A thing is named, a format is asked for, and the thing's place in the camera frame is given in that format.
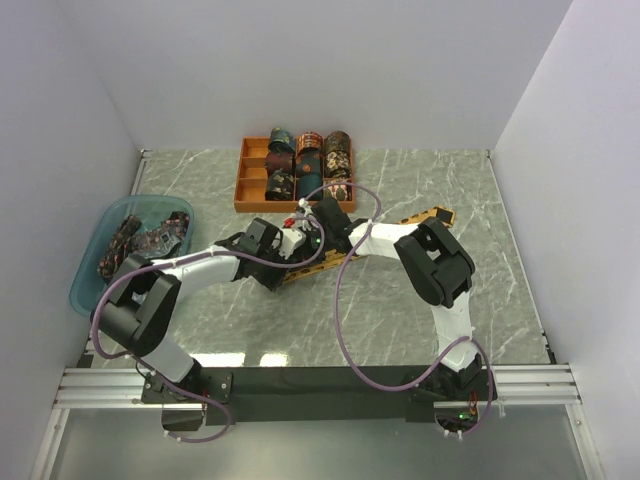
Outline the yellow beetle print tie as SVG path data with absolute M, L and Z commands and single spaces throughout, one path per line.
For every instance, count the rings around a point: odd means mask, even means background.
M 427 220 L 428 218 L 437 218 L 447 228 L 451 228 L 455 223 L 456 212 L 447 207 L 435 206 L 426 211 L 404 218 L 398 221 L 397 224 L 398 225 L 419 224 Z M 325 259 L 322 262 L 317 263 L 315 265 L 294 269 L 288 272 L 284 277 L 283 283 L 289 284 L 301 278 L 315 275 L 333 268 L 337 268 L 342 264 L 345 257 L 346 257 L 345 253 L 340 253 L 335 249 L 329 250 L 325 254 Z

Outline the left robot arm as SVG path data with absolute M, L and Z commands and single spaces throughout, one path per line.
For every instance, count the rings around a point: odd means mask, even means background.
M 171 261 L 129 256 L 117 270 L 92 314 L 91 336 L 104 357 L 99 334 L 104 333 L 147 368 L 166 378 L 165 388 L 187 402 L 207 391 L 200 363 L 168 333 L 176 304 L 214 284 L 246 277 L 274 290 L 291 265 L 301 258 L 307 235 L 296 227 L 279 228 L 254 219 L 246 231 L 218 241 L 205 250 Z

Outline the brown patterned rolled tie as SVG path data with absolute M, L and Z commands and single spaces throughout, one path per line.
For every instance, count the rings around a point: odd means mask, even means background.
M 324 153 L 351 152 L 351 137 L 344 131 L 336 130 L 329 133 L 323 142 Z

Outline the dark floral tie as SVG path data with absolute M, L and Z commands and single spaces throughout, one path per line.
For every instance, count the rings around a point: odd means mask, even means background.
M 190 215 L 174 211 L 158 227 L 135 234 L 130 240 L 130 252 L 145 259 L 169 259 L 180 255 L 187 246 Z

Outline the orange wooden compartment tray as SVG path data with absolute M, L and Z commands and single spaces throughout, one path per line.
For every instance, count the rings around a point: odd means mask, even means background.
M 297 202 L 334 198 L 348 213 L 355 211 L 351 137 L 334 131 L 321 138 L 276 131 L 270 137 L 242 141 L 234 208 L 238 213 L 288 213 Z

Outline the maroon rolled tie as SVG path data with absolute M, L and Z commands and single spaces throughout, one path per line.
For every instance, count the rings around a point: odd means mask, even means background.
M 290 152 L 269 152 L 265 158 L 265 169 L 268 176 L 281 170 L 291 174 L 294 168 L 294 155 Z

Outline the brown floral rolled tie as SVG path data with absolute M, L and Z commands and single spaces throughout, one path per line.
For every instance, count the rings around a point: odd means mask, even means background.
M 349 178 L 351 163 L 349 154 L 344 151 L 333 151 L 325 156 L 324 175 L 326 178 Z

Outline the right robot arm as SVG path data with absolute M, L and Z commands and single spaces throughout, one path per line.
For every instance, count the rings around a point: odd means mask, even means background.
M 473 342 L 470 291 L 475 264 L 466 250 L 436 217 L 418 224 L 387 224 L 373 220 L 353 222 L 334 198 L 313 206 L 301 200 L 298 210 L 310 213 L 325 240 L 346 258 L 343 274 L 354 256 L 378 256 L 400 261 L 417 295 L 432 312 L 438 340 L 438 356 L 417 379 L 400 386 L 379 384 L 356 365 L 344 342 L 339 307 L 333 307 L 338 344 L 348 365 L 369 386 L 386 392 L 410 388 L 427 391 L 437 400 L 458 400 L 474 389 L 480 378 L 481 349 Z

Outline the teal plastic basin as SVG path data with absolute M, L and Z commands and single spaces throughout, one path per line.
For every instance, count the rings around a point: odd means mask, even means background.
M 69 300 L 78 314 L 89 317 L 106 290 L 107 282 L 98 273 L 99 260 L 121 223 L 133 215 L 141 221 L 138 233 L 146 233 L 159 227 L 173 212 L 186 213 L 190 219 L 185 240 L 177 251 L 178 255 L 185 255 L 195 225 L 194 210 L 186 200 L 165 195 L 132 195 L 114 202 L 106 210 L 97 222 L 71 286 Z

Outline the dark green rolled tie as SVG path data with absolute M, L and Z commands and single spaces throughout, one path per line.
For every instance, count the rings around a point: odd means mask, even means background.
M 274 127 L 271 130 L 268 149 L 275 153 L 291 153 L 296 152 L 297 138 L 288 130 L 281 127 Z

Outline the teal plain rolled tie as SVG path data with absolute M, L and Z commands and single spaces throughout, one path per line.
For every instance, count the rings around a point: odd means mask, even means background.
M 323 198 L 323 193 L 320 190 L 322 185 L 323 179 L 319 174 L 310 173 L 297 177 L 295 180 L 296 199 L 306 198 L 309 201 L 321 200 Z

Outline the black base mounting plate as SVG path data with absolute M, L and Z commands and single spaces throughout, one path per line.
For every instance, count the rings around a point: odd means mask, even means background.
M 418 382 L 424 366 L 370 366 L 366 376 L 386 385 L 410 383 L 397 393 L 375 389 L 348 367 L 203 367 L 187 391 L 221 403 L 236 422 L 403 419 L 434 423 L 438 402 L 495 398 L 489 376 L 476 360 L 463 373 L 439 366 Z

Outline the black red dotted tie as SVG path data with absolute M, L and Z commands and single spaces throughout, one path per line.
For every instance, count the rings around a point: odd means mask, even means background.
M 129 255 L 133 237 L 142 223 L 135 215 L 127 216 L 113 234 L 99 261 L 97 273 L 105 283 L 109 283 Z

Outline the aluminium rail frame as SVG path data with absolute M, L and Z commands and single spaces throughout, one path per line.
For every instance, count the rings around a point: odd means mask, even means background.
M 231 205 L 234 150 L 152 152 L 136 193 L 173 194 L 196 210 L 192 246 L 244 229 Z M 591 479 L 586 425 L 568 366 L 551 365 L 487 150 L 356 151 L 356 181 L 383 200 L 383 221 L 433 205 L 457 212 L 453 232 L 477 265 L 471 313 L 498 376 L 499 400 L 483 425 L 459 441 L 433 424 L 400 419 L 244 423 L 223 438 L 183 445 L 163 438 L 160 406 L 140 403 L 133 362 L 95 360 L 62 377 L 33 476 L 51 479 Z M 187 299 L 172 326 L 180 345 L 211 366 L 329 366 L 342 363 L 332 326 L 336 271 L 295 281 L 285 294 L 308 312 L 284 314 L 283 292 L 253 280 L 214 286 Z M 343 332 L 356 361 L 420 363 L 435 357 L 433 320 L 401 267 L 358 260 L 341 289 Z

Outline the red patterned rolled tie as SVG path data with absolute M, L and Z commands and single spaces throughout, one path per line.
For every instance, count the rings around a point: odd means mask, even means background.
M 314 131 L 306 131 L 299 135 L 296 139 L 296 154 L 302 154 L 307 151 L 321 151 L 323 149 L 323 137 Z

